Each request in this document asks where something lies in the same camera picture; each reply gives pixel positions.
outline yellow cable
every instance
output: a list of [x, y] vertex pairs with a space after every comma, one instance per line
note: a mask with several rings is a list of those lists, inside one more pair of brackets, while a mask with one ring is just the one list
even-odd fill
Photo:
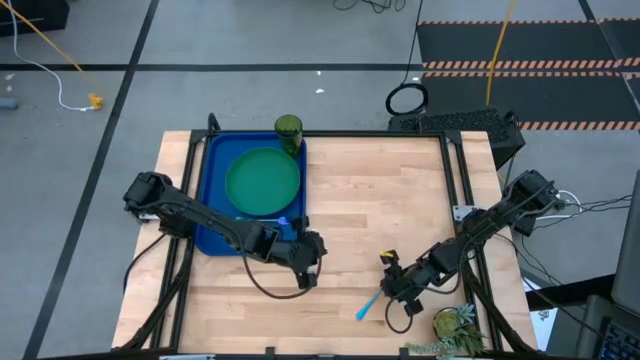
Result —
[[507, 17], [504, 19], [504, 23], [502, 24], [502, 31], [500, 31], [500, 37], [498, 38], [498, 44], [496, 45], [496, 50], [493, 52], [493, 60], [491, 60], [491, 70], [489, 71], [489, 81], [487, 82], [487, 106], [489, 106], [489, 103], [491, 102], [491, 83], [493, 82], [493, 71], [496, 67], [496, 60], [498, 60], [498, 53], [500, 52], [500, 47], [502, 46], [502, 39], [504, 38], [504, 33], [507, 31], [507, 25], [509, 24], [509, 20], [511, 20], [511, 14], [513, 14], [515, 5], [516, 0], [511, 0], [509, 2]]
[[[27, 20], [27, 18], [25, 18], [24, 16], [22, 16], [22, 14], [20, 14], [19, 12], [17, 12], [14, 8], [12, 8], [11, 6], [9, 6], [9, 4], [7, 4], [5, 2], [5, 0], [0, 0], [0, 4], [2, 4], [4, 7], [7, 8], [7, 10], [11, 11], [15, 16], [17, 16], [20, 20], [22, 20], [25, 24], [27, 24], [31, 29], [33, 29], [33, 31], [35, 31], [38, 35], [40, 35], [40, 37], [47, 42], [47, 44], [49, 44], [52, 48], [54, 48], [60, 55], [62, 55], [62, 57], [64, 57], [69, 63], [71, 63], [82, 75], [84, 75], [89, 82], [91, 82], [100, 93], [104, 93], [103, 91], [101, 91], [103, 89], [103, 87], [100, 85], [100, 83], [98, 81], [96, 81], [93, 77], [91, 77], [91, 75], [87, 74], [86, 72], [84, 72], [84, 70], [82, 70], [82, 68], [80, 67], [80, 65], [78, 65], [75, 61], [73, 61], [73, 59], [64, 53], [64, 51], [60, 50], [56, 44], [53, 43], [53, 41], [49, 40], [49, 38], [43, 34], [40, 30], [38, 30], [38, 28], [33, 25], [29, 20]], [[102, 100], [103, 98], [100, 96], [96, 96], [94, 94], [89, 94], [89, 101], [91, 101], [91, 104], [94, 107], [97, 107], [98, 109], [102, 106]]]

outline wooden table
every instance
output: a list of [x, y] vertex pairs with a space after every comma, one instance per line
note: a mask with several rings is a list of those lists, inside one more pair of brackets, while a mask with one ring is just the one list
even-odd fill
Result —
[[[162, 140], [155, 170], [169, 175], [174, 184], [181, 182], [189, 135], [171, 131]], [[453, 235], [439, 141], [409, 137], [308, 137], [306, 141], [307, 213], [311, 228], [320, 232], [329, 251], [318, 287], [294, 300], [272, 300], [253, 287], [240, 258], [208, 257], [196, 251], [180, 352], [263, 354], [265, 347], [275, 346], [279, 354], [393, 355], [407, 342], [433, 342], [434, 314], [465, 302], [462, 287], [448, 296], [423, 292], [425, 310], [404, 335], [385, 326], [387, 300], [382, 298], [364, 321], [355, 320], [379, 287], [382, 250], [396, 249], [406, 266], [435, 242]], [[487, 135], [463, 133], [463, 146], [476, 205], [491, 206], [500, 200], [500, 187]], [[195, 164], [200, 163], [201, 148]], [[458, 198], [464, 199], [453, 147], [449, 150]], [[191, 196], [198, 175], [196, 168]], [[142, 226], [136, 254], [157, 238], [157, 226]], [[507, 229], [501, 234], [510, 237]], [[164, 241], [133, 268], [114, 346], [125, 343], [155, 306], [168, 243]], [[495, 237], [487, 242], [485, 254], [497, 306], [520, 336], [536, 347], [513, 247]], [[254, 261], [250, 266], [257, 280], [273, 292], [296, 292], [289, 269]], [[481, 329], [488, 334], [484, 309], [478, 311]], [[163, 345], [169, 342], [173, 314], [172, 307], [166, 314]], [[390, 319], [397, 328], [407, 322], [397, 304]]]

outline power cord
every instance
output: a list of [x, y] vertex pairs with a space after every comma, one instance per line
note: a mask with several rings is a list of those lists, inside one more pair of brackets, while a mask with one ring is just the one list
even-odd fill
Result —
[[[506, 236], [503, 236], [501, 234], [496, 234], [498, 236], [500, 236], [501, 238], [507, 240], [507, 242], [509, 244], [511, 244], [511, 246], [513, 246], [513, 248], [516, 251], [516, 254], [519, 253], [518, 251], [518, 247], [516, 246], [516, 244], [509, 238], [507, 238]], [[531, 263], [523, 256], [522, 257], [530, 266]], [[531, 289], [531, 291], [533, 291], [534, 293], [536, 293], [536, 295], [538, 295], [540, 298], [542, 298], [544, 301], [546, 301], [547, 303], [549, 303], [551, 306], [553, 306], [554, 308], [557, 308], [558, 310], [562, 311], [563, 313], [565, 313], [567, 316], [569, 316], [571, 319], [573, 319], [575, 322], [577, 322], [578, 324], [581, 324], [582, 326], [586, 327], [587, 329], [589, 329], [591, 332], [593, 332], [594, 334], [596, 334], [597, 336], [599, 336], [600, 338], [604, 339], [604, 335], [602, 333], [600, 333], [598, 330], [594, 329], [593, 327], [587, 325], [586, 323], [584, 323], [582, 320], [578, 319], [577, 317], [573, 316], [571, 313], [569, 313], [566, 309], [564, 309], [563, 307], [561, 307], [560, 305], [558, 305], [557, 303], [555, 303], [554, 301], [550, 300], [548, 297], [546, 297], [544, 294], [542, 294], [539, 290], [537, 290], [535, 287], [533, 287], [533, 285], [529, 282], [529, 280], [527, 280], [524, 276], [521, 277], [522, 281], [525, 282], [525, 284], [527, 284], [527, 286]]]
[[409, 290], [409, 288], [405, 289], [404, 291], [400, 292], [396, 296], [394, 296], [391, 299], [389, 299], [389, 302], [387, 303], [387, 306], [384, 308], [384, 322], [387, 324], [387, 327], [391, 331], [393, 331], [394, 333], [399, 334], [399, 335], [406, 334], [409, 330], [411, 330], [411, 327], [413, 326], [413, 314], [409, 315], [409, 323], [407, 324], [407, 327], [405, 327], [402, 330], [398, 330], [395, 327], [393, 327], [393, 325], [391, 325], [391, 321], [389, 321], [389, 309], [391, 308], [391, 304], [397, 298], [399, 298], [402, 294], [404, 294], [408, 290]]
[[551, 285], [554, 285], [554, 286], [564, 285], [564, 283], [562, 283], [562, 282], [561, 282], [560, 280], [558, 280], [555, 276], [553, 276], [553, 275], [551, 275], [551, 274], [549, 273], [549, 271], [547, 270], [547, 268], [542, 264], [542, 262], [541, 262], [537, 257], [533, 256], [533, 254], [531, 254], [531, 252], [529, 252], [529, 250], [525, 247], [525, 243], [524, 243], [524, 236], [521, 236], [521, 238], [520, 238], [520, 242], [521, 242], [521, 244], [522, 244], [522, 248], [525, 250], [525, 252], [527, 253], [527, 255], [529, 255], [529, 257], [539, 265], [539, 267], [536, 267], [536, 266], [534, 266], [533, 264], [531, 264], [531, 262], [529, 262], [529, 259], [527, 259], [527, 257], [526, 257], [526, 256], [524, 256], [524, 254], [522, 254], [522, 252], [521, 252], [521, 251], [519, 251], [519, 249], [518, 249], [517, 245], [515, 244], [515, 242], [514, 242], [513, 240], [510, 240], [509, 238], [507, 238], [506, 236], [503, 236], [503, 235], [501, 235], [501, 234], [496, 234], [496, 235], [498, 235], [499, 237], [501, 237], [501, 238], [503, 238], [503, 239], [505, 239], [505, 240], [507, 240], [507, 241], [511, 242], [511, 243], [512, 243], [512, 245], [514, 245], [514, 247], [515, 247], [516, 255], [521, 255], [521, 256], [522, 256], [522, 260], [524, 260], [524, 262], [526, 262], [526, 263], [527, 263], [527, 265], [529, 265], [532, 269], [534, 269], [534, 270], [536, 270], [536, 271], [538, 271], [538, 272], [540, 272], [540, 273], [542, 273], [542, 274], [546, 275], [546, 276], [547, 276], [547, 279], [549, 279], [549, 283], [550, 283]]
[[[514, 131], [518, 131], [518, 123], [519, 123], [518, 115], [516, 115], [513, 111], [510, 111], [505, 115], [505, 118], [509, 118], [507, 122], [513, 125]], [[514, 143], [513, 146], [515, 146], [516, 145], [515, 139], [511, 139], [511, 141]], [[502, 179], [502, 176], [500, 176], [500, 173], [496, 172], [496, 174], [498, 174], [498, 178], [502, 179], [502, 183], [504, 184], [505, 188], [507, 187], [507, 185], [509, 185], [509, 178], [511, 177], [511, 169], [513, 168], [513, 162], [516, 160], [516, 155], [517, 153], [513, 154], [513, 156], [511, 157], [511, 160], [509, 160], [509, 168], [507, 169], [507, 176], [505, 179]]]
[[[409, 60], [407, 61], [407, 68], [404, 72], [404, 78], [402, 79], [402, 82], [400, 83], [400, 85], [398, 85], [395, 89], [391, 90], [389, 95], [387, 95], [387, 99], [384, 102], [387, 112], [394, 116], [418, 114], [426, 110], [427, 106], [429, 105], [429, 92], [427, 91], [427, 88], [420, 83], [407, 83], [407, 78], [409, 77], [409, 70], [411, 69], [411, 58], [413, 57], [413, 49], [415, 48], [416, 37], [418, 36], [418, 22], [420, 21], [420, 13], [422, 12], [422, 3], [423, 3], [423, 0], [420, 0], [420, 5], [418, 6], [418, 14], [416, 15], [416, 22], [414, 25], [415, 27], [413, 30], [413, 40], [411, 40], [411, 51], [409, 51]], [[401, 90], [408, 89], [408, 88], [412, 88], [420, 91], [422, 93], [422, 102], [413, 110], [409, 110], [406, 112], [395, 111], [391, 107], [391, 99]]]
[[[594, 202], [584, 203], [584, 204], [581, 205], [580, 201], [578, 200], [578, 198], [575, 195], [573, 195], [571, 192], [569, 192], [567, 190], [560, 190], [559, 192], [564, 192], [564, 193], [567, 193], [570, 196], [572, 196], [575, 199], [576, 204], [569, 204], [569, 205], [575, 205], [575, 206], [578, 206], [580, 208], [580, 212], [577, 213], [577, 214], [573, 214], [573, 215], [552, 215], [552, 216], [560, 217], [561, 221], [569, 219], [569, 218], [572, 218], [572, 217], [577, 217], [577, 216], [579, 216], [579, 215], [581, 215], [581, 214], [583, 214], [584, 212], [587, 212], [587, 211], [603, 212], [603, 211], [618, 209], [620, 207], [610, 207], [610, 208], [605, 208], [605, 209], [596, 209], [596, 207], [610, 205], [610, 204], [614, 204], [614, 203], [617, 203], [617, 202], [620, 202], [620, 201], [627, 201], [631, 197], [631, 195], [626, 195], [626, 196], [623, 196], [623, 197], [620, 197], [620, 198], [617, 198], [617, 199], [594, 201]], [[590, 208], [584, 208], [583, 205], [586, 205], [586, 204], [593, 205], [593, 206], [591, 206]], [[550, 217], [542, 217], [542, 218], [538, 218], [537, 220], [541, 220], [543, 218], [550, 218]], [[549, 226], [555, 225], [555, 224], [557, 224], [559, 222], [560, 221], [556, 221], [556, 222], [554, 222], [552, 224], [549, 224], [549, 225], [546, 225], [546, 226], [540, 226], [540, 227], [542, 227], [542, 228], [549, 227]], [[533, 254], [529, 251], [529, 249], [527, 248], [527, 243], [525, 241], [525, 237], [524, 236], [521, 237], [520, 242], [522, 243], [522, 249], [525, 251], [525, 253], [527, 255], [529, 255], [529, 257], [531, 257], [540, 266], [541, 269], [531, 265], [531, 263], [529, 261], [527, 261], [527, 259], [523, 256], [523, 259], [527, 262], [527, 264], [529, 264], [529, 266], [531, 266], [533, 269], [536, 269], [536, 270], [540, 271], [541, 273], [545, 274], [547, 276], [547, 278], [549, 279], [550, 283], [553, 284], [553, 282], [555, 281], [558, 284], [563, 285], [561, 281], [559, 281], [555, 277], [551, 276], [549, 274], [549, 272], [547, 271], [547, 269], [542, 264], [542, 262], [540, 260], [538, 260], [535, 256], [533, 256]]]
[[[353, 7], [355, 7], [358, 4], [358, 2], [363, 2], [371, 5], [371, 8], [376, 14], [382, 14], [385, 10], [391, 8], [391, 0], [384, 0], [384, 3], [382, 4], [379, 4], [372, 0], [353, 0], [353, 2], [347, 6], [338, 6], [338, 3], [340, 2], [344, 2], [344, 1], [333, 0], [333, 7], [340, 11], [353, 9]], [[407, 4], [406, 0], [396, 0], [393, 7], [396, 11], [400, 11], [404, 9], [406, 4]]]
[[[614, 203], [614, 202], [617, 202], [617, 201], [622, 201], [622, 199], [626, 199], [626, 198], [627, 198], [627, 197], [629, 197], [629, 196], [630, 196], [630, 195], [627, 195], [627, 196], [624, 196], [624, 197], [622, 197], [622, 198], [620, 198], [620, 199], [605, 200], [605, 201], [599, 202], [597, 205], [594, 205], [594, 206], [592, 206], [591, 208], [595, 208], [595, 207], [599, 207], [599, 206], [608, 205], [608, 204], [611, 204], [611, 203]], [[599, 209], [599, 211], [607, 211], [607, 210], [612, 210], [612, 209], [614, 209], [614, 208], [615, 208], [615, 207], [606, 208], [606, 209]], [[509, 242], [513, 247], [514, 247], [514, 249], [515, 249], [516, 253], [520, 253], [520, 251], [518, 250], [517, 246], [515, 245], [515, 243], [513, 243], [513, 241], [512, 241], [511, 239], [509, 239], [509, 238], [507, 238], [506, 236], [504, 236], [504, 235], [502, 235], [502, 234], [499, 234], [499, 233], [496, 233], [495, 235], [497, 235], [497, 236], [499, 236], [499, 237], [501, 237], [501, 238], [503, 238], [503, 239], [507, 240], [507, 241], [508, 241], [508, 242]], [[468, 242], [468, 243], [466, 243], [466, 244], [465, 244], [465, 246], [463, 247], [462, 252], [461, 252], [461, 254], [460, 254], [460, 260], [459, 260], [459, 262], [458, 262], [458, 268], [461, 268], [462, 264], [463, 264], [465, 261], [469, 261], [469, 260], [473, 259], [473, 257], [471, 257], [471, 258], [470, 258], [470, 257], [468, 257], [468, 256], [467, 256], [467, 253], [468, 253], [467, 249], [468, 249], [469, 247], [471, 247], [471, 246], [480, 245], [480, 243], [481, 243], [481, 242], [478, 242], [478, 241], [470, 241], [470, 242]], [[537, 262], [537, 263], [542, 267], [542, 269], [540, 269], [540, 268], [538, 268], [538, 267], [534, 266], [533, 264], [531, 264], [531, 263], [529, 262], [529, 260], [528, 260], [526, 257], [524, 257], [524, 256], [523, 256], [522, 258], [525, 260], [525, 262], [527, 262], [527, 264], [529, 264], [529, 266], [531, 266], [533, 269], [536, 269], [536, 270], [540, 271], [541, 273], [544, 273], [545, 275], [547, 275], [547, 276], [549, 277], [549, 279], [553, 278], [553, 279], [555, 279], [556, 281], [558, 281], [558, 279], [556, 279], [556, 278], [555, 278], [555, 277], [553, 277], [551, 274], [549, 274], [549, 272], [546, 270], [546, 268], [544, 267], [544, 265], [542, 265], [542, 262], [540, 262], [540, 260], [538, 260], [537, 258], [535, 258], [535, 257], [534, 257], [533, 255], [531, 255], [530, 253], [529, 253], [529, 255], [530, 255], [533, 259], [535, 259], [535, 261], [536, 261], [536, 262]], [[460, 283], [461, 283], [461, 279], [462, 279], [462, 275], [460, 274], [460, 272], [458, 272], [458, 274], [456, 275], [456, 284], [454, 285], [453, 289], [448, 290], [448, 291], [441, 291], [441, 290], [437, 290], [437, 289], [430, 288], [430, 287], [428, 287], [428, 286], [423, 287], [422, 289], [423, 289], [423, 290], [427, 290], [427, 291], [431, 291], [431, 292], [434, 292], [434, 293], [437, 293], [437, 294], [449, 295], [449, 294], [454, 293], [456, 290], [458, 290], [458, 288], [459, 288], [459, 286], [460, 286]], [[393, 327], [393, 326], [390, 324], [390, 322], [389, 322], [389, 315], [388, 315], [388, 312], [389, 312], [389, 308], [391, 307], [391, 303], [392, 303], [392, 302], [393, 302], [397, 297], [399, 297], [401, 294], [402, 294], [402, 293], [400, 293], [400, 294], [396, 295], [395, 297], [391, 298], [391, 299], [390, 299], [390, 301], [389, 301], [389, 303], [387, 304], [387, 306], [386, 306], [386, 308], [385, 308], [385, 322], [386, 322], [387, 326], [389, 327], [389, 329], [391, 329], [391, 331], [393, 331], [393, 332], [395, 332], [395, 333], [397, 333], [397, 334], [404, 334], [404, 333], [408, 332], [408, 331], [411, 329], [411, 326], [412, 326], [412, 324], [413, 324], [413, 316], [410, 316], [410, 317], [409, 317], [410, 319], [409, 319], [409, 324], [408, 324], [408, 326], [407, 326], [405, 329], [402, 329], [402, 330], [398, 330], [398, 329], [396, 329], [396, 328], [395, 328], [395, 327]]]
[[149, 246], [147, 246], [144, 250], [142, 250], [140, 252], [140, 254], [136, 255], [136, 257], [133, 258], [133, 260], [129, 264], [129, 267], [127, 267], [127, 271], [125, 271], [125, 273], [124, 273], [124, 280], [122, 282], [122, 293], [123, 294], [127, 290], [127, 282], [129, 281], [129, 273], [131, 272], [131, 269], [133, 269], [133, 266], [136, 264], [136, 262], [138, 262], [138, 260], [140, 260], [140, 258], [144, 254], [148, 253], [149, 250], [153, 249], [156, 245], [158, 245], [160, 240], [162, 240], [166, 235], [167, 234], [160, 235], [160, 237], [158, 237], [156, 240], [154, 240], [154, 242], [152, 242]]
[[[582, 205], [580, 204], [580, 200], [578, 200], [578, 197], [575, 196], [571, 191], [558, 190], [558, 195], [559, 194], [567, 194], [567, 195], [571, 196], [573, 198], [573, 200], [575, 201], [575, 204], [567, 204], [567, 205], [577, 205], [578, 206], [578, 214], [577, 215], [580, 215], [582, 213]], [[539, 217], [536, 220], [565, 219], [565, 218], [569, 218], [569, 217], [571, 217], [571, 215], [549, 215], [549, 216]]]
[[20, 56], [20, 54], [18, 53], [18, 21], [16, 20], [16, 16], [18, 16], [20, 18], [20, 20], [22, 20], [25, 24], [27, 24], [29, 27], [31, 27], [38, 35], [40, 35], [40, 37], [42, 37], [43, 40], [45, 40], [49, 45], [51, 45], [51, 47], [53, 47], [56, 51], [58, 51], [58, 53], [60, 53], [67, 61], [69, 61], [70, 63], [72, 63], [76, 69], [83, 75], [85, 75], [91, 82], [94, 83], [94, 85], [97, 85], [98, 88], [100, 88], [101, 86], [95, 81], [93, 80], [93, 78], [91, 78], [88, 74], [86, 74], [82, 68], [80, 68], [80, 66], [78, 64], [76, 64], [75, 61], [73, 61], [73, 59], [71, 59], [71, 57], [69, 57], [69, 55], [65, 54], [62, 50], [60, 50], [51, 40], [49, 40], [49, 38], [47, 38], [43, 33], [40, 32], [40, 30], [38, 30], [38, 28], [36, 28], [29, 20], [27, 20], [24, 16], [22, 16], [20, 13], [18, 13], [14, 8], [13, 8], [13, 4], [11, 3], [11, 0], [7, 0], [8, 4], [4, 1], [4, 0], [0, 0], [0, 4], [2, 4], [4, 7], [6, 7], [9, 10], [9, 13], [11, 14], [11, 20], [13, 22], [13, 52], [15, 53], [16, 57], [18, 57], [18, 59], [39, 67], [40, 69], [48, 72], [49, 74], [53, 75], [56, 80], [58, 81], [58, 103], [60, 104], [60, 106], [62, 106], [63, 108], [67, 109], [67, 110], [73, 110], [73, 111], [87, 111], [87, 110], [100, 110], [102, 108], [102, 102], [103, 102], [103, 98], [100, 96], [95, 95], [94, 93], [90, 93], [89, 94], [89, 102], [91, 103], [91, 106], [89, 107], [71, 107], [71, 106], [67, 106], [62, 102], [62, 80], [60, 80], [60, 77], [58, 76], [58, 74], [56, 74], [55, 72], [49, 70], [47, 67], [45, 67], [44, 65], [38, 64], [35, 61], [31, 61], [31, 60], [27, 60], [25, 58], [23, 58], [22, 56]]
[[608, 204], [609, 204], [609, 203], [605, 203], [605, 204], [601, 204], [601, 205], [594, 205], [594, 206], [589, 207], [589, 208], [581, 207], [581, 209], [582, 209], [583, 211], [581, 211], [581, 212], [579, 212], [579, 213], [576, 213], [576, 214], [573, 214], [573, 215], [569, 215], [568, 217], [562, 218], [562, 219], [560, 219], [560, 220], [558, 220], [558, 221], [554, 221], [554, 222], [552, 222], [551, 224], [536, 226], [536, 227], [534, 227], [534, 228], [533, 228], [533, 230], [535, 231], [535, 230], [537, 230], [537, 229], [544, 229], [544, 228], [548, 228], [548, 227], [551, 227], [551, 226], [553, 226], [553, 225], [559, 224], [559, 223], [561, 223], [561, 222], [563, 222], [563, 221], [565, 221], [565, 220], [572, 219], [572, 218], [574, 218], [574, 217], [576, 217], [576, 216], [580, 216], [580, 215], [582, 215], [582, 214], [584, 214], [584, 213], [587, 213], [587, 212], [604, 212], [604, 211], [609, 211], [609, 210], [628, 209], [628, 208], [630, 207], [629, 205], [626, 205], [626, 206], [612, 206], [612, 207], [608, 207], [608, 208], [604, 208], [604, 209], [594, 209], [594, 208], [596, 208], [596, 207], [604, 206], [604, 205], [608, 205]]
[[507, 25], [509, 25], [509, 20], [511, 20], [511, 14], [513, 14], [513, 10], [515, 9], [516, 0], [511, 0], [509, 2], [509, 9], [507, 10], [507, 16], [502, 23], [502, 30], [500, 30], [500, 36], [498, 37], [498, 44], [496, 44], [496, 49], [493, 52], [493, 59], [491, 60], [491, 68], [489, 70], [489, 79], [487, 81], [487, 97], [486, 97], [486, 105], [489, 106], [491, 103], [491, 85], [493, 83], [493, 73], [496, 68], [496, 61], [498, 60], [498, 54], [500, 53], [500, 47], [502, 47], [502, 40], [504, 39], [504, 34], [507, 31]]
[[[175, 205], [180, 205], [182, 206], [183, 204], [180, 202], [171, 202], [171, 201], [166, 201], [163, 202], [163, 204], [175, 204]], [[151, 203], [151, 204], [147, 204], [145, 207], [152, 207], [155, 206], [155, 203]], [[208, 214], [205, 214], [201, 211], [198, 211], [196, 209], [193, 209], [193, 211], [197, 212], [198, 214], [200, 214], [203, 217], [208, 217]], [[289, 299], [294, 299], [297, 297], [300, 297], [304, 294], [306, 294], [307, 292], [309, 292], [309, 290], [311, 290], [311, 287], [308, 287], [300, 292], [297, 292], [295, 294], [290, 294], [290, 295], [277, 295], [274, 294], [270, 291], [268, 291], [267, 289], [265, 289], [264, 287], [262, 287], [262, 285], [260, 285], [258, 283], [258, 281], [256, 280], [256, 278], [253, 276], [253, 272], [251, 271], [251, 268], [249, 267], [249, 263], [247, 261], [247, 252], [244, 249], [244, 244], [241, 241], [242, 239], [240, 238], [240, 236], [230, 227], [225, 226], [223, 223], [218, 223], [218, 225], [222, 228], [224, 228], [224, 232], [221, 233], [223, 236], [228, 237], [232, 242], [236, 242], [239, 244], [240, 247], [240, 254], [242, 255], [242, 263], [244, 264], [244, 269], [247, 272], [247, 276], [249, 276], [249, 280], [251, 280], [251, 282], [253, 283], [253, 285], [260, 290], [260, 292], [262, 292], [264, 295], [272, 298], [272, 299], [277, 299], [277, 300], [289, 300]], [[320, 254], [318, 256], [318, 267], [316, 270], [316, 279], [320, 278], [320, 271], [322, 270], [322, 249], [320, 244], [318, 243], [317, 239], [314, 239], [315, 243], [316, 243], [316, 247], [318, 249], [318, 253]]]

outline gray floor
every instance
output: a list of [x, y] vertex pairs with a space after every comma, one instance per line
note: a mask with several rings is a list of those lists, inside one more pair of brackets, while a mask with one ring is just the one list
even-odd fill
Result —
[[[148, 3], [71, 1], [67, 29], [50, 36], [79, 62], [127, 63]], [[365, 4], [338, 12], [330, 0], [161, 0], [141, 63], [404, 63], [417, 8], [417, 1], [407, 3], [400, 13], [376, 15]], [[598, 17], [640, 16], [635, 0], [590, 3]], [[422, 19], [498, 20], [507, 5], [508, 0], [425, 0]], [[520, 0], [516, 6], [516, 19], [584, 18], [574, 0]], [[20, 36], [19, 46], [25, 57], [63, 62], [34, 35]], [[0, 39], [0, 50], [0, 63], [16, 62], [11, 39]], [[417, 53], [413, 62], [419, 62]], [[0, 73], [0, 96], [17, 97], [21, 108], [0, 112], [0, 203], [11, 205], [0, 220], [0, 358], [16, 359], [24, 352], [123, 74], [93, 74], [107, 91], [106, 108], [96, 113], [60, 109], [55, 80], [46, 73], [16, 72], [10, 80], [7, 75]], [[76, 73], [60, 75], [65, 102], [85, 106], [90, 84]], [[137, 234], [120, 198], [138, 171], [153, 168], [163, 131], [203, 127], [210, 111], [224, 128], [266, 129], [277, 116], [294, 113], [307, 128], [384, 129], [384, 98], [401, 79], [401, 72], [136, 73], [40, 356], [109, 348]], [[397, 105], [415, 101], [405, 95]], [[539, 169], [583, 201], [629, 193], [640, 168], [637, 132], [527, 132], [525, 138], [514, 174]], [[527, 245], [561, 281], [610, 273], [625, 216], [584, 215], [535, 233]], [[571, 340], [561, 336], [567, 331], [556, 333], [550, 346], [563, 353]]]

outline white cable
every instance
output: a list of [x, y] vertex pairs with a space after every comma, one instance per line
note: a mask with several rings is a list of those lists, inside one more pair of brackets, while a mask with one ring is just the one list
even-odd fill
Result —
[[[11, 8], [13, 8], [13, 4], [11, 3], [11, 0], [8, 0], [9, 6], [11, 6]], [[13, 11], [9, 11], [11, 13], [11, 20], [13, 21], [13, 52], [16, 54], [16, 56], [18, 57], [18, 59], [35, 65], [37, 67], [39, 67], [40, 69], [48, 72], [49, 74], [53, 75], [56, 80], [58, 80], [58, 103], [60, 104], [60, 106], [62, 106], [63, 108], [67, 109], [67, 110], [73, 110], [73, 111], [87, 111], [87, 110], [95, 110], [95, 108], [93, 106], [89, 106], [89, 107], [84, 107], [84, 108], [74, 108], [74, 107], [70, 107], [67, 106], [65, 104], [62, 103], [62, 80], [60, 80], [60, 77], [58, 76], [58, 74], [54, 73], [53, 71], [47, 69], [45, 66], [38, 64], [35, 61], [31, 61], [31, 60], [27, 60], [25, 58], [23, 58], [22, 56], [20, 56], [20, 54], [18, 54], [18, 21], [16, 20], [16, 15], [13, 13]]]
[[[576, 205], [578, 205], [578, 214], [582, 214], [582, 204], [580, 203], [580, 200], [578, 200], [578, 197], [573, 195], [570, 191], [567, 190], [558, 190], [558, 194], [567, 194], [569, 196], [571, 196], [573, 198], [573, 200], [576, 201]], [[543, 217], [539, 217], [536, 220], [547, 220], [547, 219], [566, 219], [566, 218], [570, 218], [573, 216], [576, 216], [578, 214], [572, 214], [572, 215], [549, 215], [549, 216], [543, 216]]]

